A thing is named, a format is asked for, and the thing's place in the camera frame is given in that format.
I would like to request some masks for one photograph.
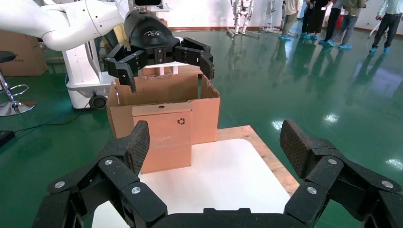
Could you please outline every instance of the person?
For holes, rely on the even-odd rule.
[[[312,13],[311,19],[308,25],[307,34],[304,36],[306,39],[317,39],[317,34],[320,33],[322,29],[323,19],[325,19],[326,8],[332,4],[330,0],[316,0],[314,11]]]
[[[339,48],[351,49],[352,46],[348,44],[348,41],[354,31],[354,26],[357,23],[361,8],[365,8],[365,0],[348,0],[344,2],[343,6],[349,13],[343,16],[343,24],[341,29],[335,34],[335,37],[340,37],[345,31]],[[335,43],[331,39],[327,43],[332,47],[335,46]]]
[[[300,0],[285,0],[285,14],[283,30],[281,31],[281,39],[291,40],[289,30],[291,26],[297,21],[298,12],[301,11]]]
[[[331,0],[333,3],[332,10],[330,11],[329,19],[327,21],[326,37],[319,41],[319,44],[327,43],[332,37],[336,29],[337,20],[339,19],[341,8],[344,0]]]
[[[386,14],[382,18],[382,13],[386,9]],[[374,43],[372,44],[372,49],[369,51],[371,53],[376,52],[378,48],[379,41],[381,41],[382,34],[388,30],[388,37],[384,45],[384,53],[389,53],[392,40],[396,35],[397,27],[399,26],[403,12],[403,0],[384,0],[381,8],[379,9],[378,15],[375,17],[376,20],[381,20],[379,29],[375,35]]]
[[[308,31],[308,24],[312,16],[312,12],[314,11],[315,0],[304,0],[307,3],[307,7],[304,10],[304,19],[302,21],[302,31],[301,37],[307,34]]]
[[[286,18],[286,1],[283,1],[283,5],[281,6],[281,28],[280,32],[283,30],[284,19]]]

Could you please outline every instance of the robotic hand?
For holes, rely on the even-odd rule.
[[[149,149],[146,121],[109,142],[97,157],[48,186],[32,228],[82,228],[98,205],[110,201],[131,228],[313,228],[329,201],[341,204],[364,228],[402,228],[402,188],[348,160],[330,141],[285,120],[280,146],[303,179],[283,214],[204,209],[168,215],[167,205],[138,177]]]
[[[180,41],[152,12],[136,5],[140,9],[131,11],[125,19],[130,50],[119,44],[106,57],[110,75],[119,78],[120,84],[129,85],[132,93],[136,91],[134,78],[147,65],[177,61],[199,66],[208,79],[214,78],[209,46],[190,38]]]

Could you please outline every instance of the white wall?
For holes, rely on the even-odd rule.
[[[169,27],[221,27],[234,26],[230,0],[163,0],[171,12],[158,13],[168,21]],[[276,0],[273,24],[281,23],[282,0]],[[254,12],[249,26],[265,26],[267,0],[255,0]]]
[[[164,2],[174,10],[159,13],[158,16],[167,20],[170,27],[226,27],[233,26],[234,23],[230,0],[164,0]],[[369,0],[367,8],[361,11],[356,27],[372,30],[378,23],[375,16],[382,3],[382,0]],[[268,0],[255,0],[254,13],[249,26],[266,25],[267,4]],[[281,22],[281,4],[282,0],[276,0],[277,11],[273,16],[275,26],[280,25]],[[403,22],[397,33],[403,34]]]

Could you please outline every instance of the cardboard box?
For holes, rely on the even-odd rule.
[[[188,102],[133,107],[133,123],[148,122],[150,149],[142,173],[190,166],[192,163],[192,105]]]
[[[217,140],[220,94],[202,76],[199,97],[198,74],[146,76],[135,78],[137,93],[116,81],[106,102],[107,114],[116,138],[128,136],[134,128],[132,109],[139,105],[190,103],[192,108],[192,144]]]
[[[0,31],[0,50],[11,51],[16,58],[0,64],[4,76],[39,76],[48,70],[38,38]]]

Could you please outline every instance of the wooden board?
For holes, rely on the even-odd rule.
[[[251,126],[219,129],[217,140],[222,141],[228,139],[245,139],[249,141],[276,176],[278,181],[280,181],[281,185],[288,192],[288,194],[290,196],[294,194],[295,190],[297,190],[299,187],[299,183],[288,172],[288,170],[277,159],[277,157],[266,146],[266,144],[259,138]]]

